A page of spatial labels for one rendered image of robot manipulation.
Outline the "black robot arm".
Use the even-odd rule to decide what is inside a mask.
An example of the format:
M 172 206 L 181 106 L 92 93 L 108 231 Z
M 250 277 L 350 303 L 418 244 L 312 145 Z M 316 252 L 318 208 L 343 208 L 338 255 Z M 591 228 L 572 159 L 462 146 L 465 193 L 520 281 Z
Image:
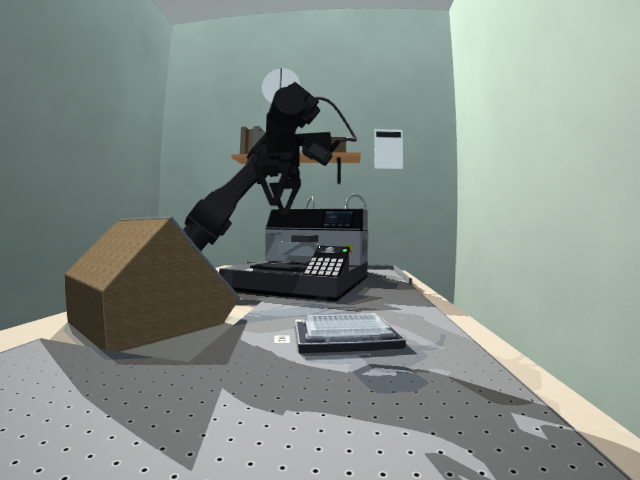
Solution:
M 188 214 L 183 230 L 200 251 L 208 242 L 213 245 L 220 235 L 225 234 L 232 224 L 229 218 L 239 198 L 259 181 L 254 170 L 254 161 L 257 161 L 258 154 L 265 154 L 268 134 L 285 131 L 277 133 L 276 153 L 291 152 L 298 167 L 302 145 L 303 155 L 323 166 L 328 164 L 332 158 L 330 132 L 295 134 L 298 126 L 303 128 L 306 123 L 309 125 L 321 111 L 316 106 L 319 101 L 309 94 L 296 82 L 278 89 L 268 112 L 269 117 L 268 113 L 266 116 L 266 133 L 248 153 L 248 164 L 225 185 L 212 191 L 204 200 L 201 199 Z

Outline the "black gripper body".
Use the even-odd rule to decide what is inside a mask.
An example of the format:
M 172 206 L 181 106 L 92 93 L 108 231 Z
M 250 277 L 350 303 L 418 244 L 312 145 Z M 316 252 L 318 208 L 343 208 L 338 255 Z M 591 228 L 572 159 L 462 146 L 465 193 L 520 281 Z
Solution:
M 266 153 L 275 153 L 275 154 L 259 154 L 257 161 L 254 161 L 254 164 L 291 162 L 292 169 L 289 174 L 290 180 L 288 179 L 287 181 L 301 182 L 300 171 L 292 153 L 291 152 L 276 153 L 276 137 L 277 137 L 277 133 L 281 133 L 281 132 L 285 132 L 285 131 L 274 131 L 274 133 L 270 133 L 266 136 Z M 283 159 L 284 161 L 282 161 L 281 159 Z

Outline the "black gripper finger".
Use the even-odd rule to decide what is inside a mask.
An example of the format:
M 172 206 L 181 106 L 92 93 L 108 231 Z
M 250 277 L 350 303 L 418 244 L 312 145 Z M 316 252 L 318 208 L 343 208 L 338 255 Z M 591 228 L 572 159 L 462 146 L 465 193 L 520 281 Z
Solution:
M 273 196 L 274 196 L 275 193 L 276 193 L 277 187 L 279 185 L 279 182 L 269 183 L 269 185 L 270 185 L 271 191 L 272 191 Z M 286 182 L 286 185 L 285 185 L 284 189 L 292 189 L 292 192 L 290 194 L 290 197 L 288 199 L 288 202 L 287 202 L 285 208 L 283 208 L 281 200 L 279 201 L 279 204 L 277 205 L 281 215 L 288 215 L 289 210 L 290 210 L 290 208 L 292 206 L 292 203 L 293 203 L 293 201 L 294 201 L 294 199 L 295 199 L 295 197 L 296 197 L 296 195 L 297 195 L 297 193 L 298 193 L 298 191 L 300 189 L 300 186 L 301 186 L 301 182 L 300 181 L 287 181 Z
M 270 206 L 277 206 L 279 204 L 291 169 L 292 165 L 289 162 L 254 164 L 254 170 L 262 185 Z M 275 197 L 272 197 L 272 194 L 264 177 L 265 174 L 281 174 Z

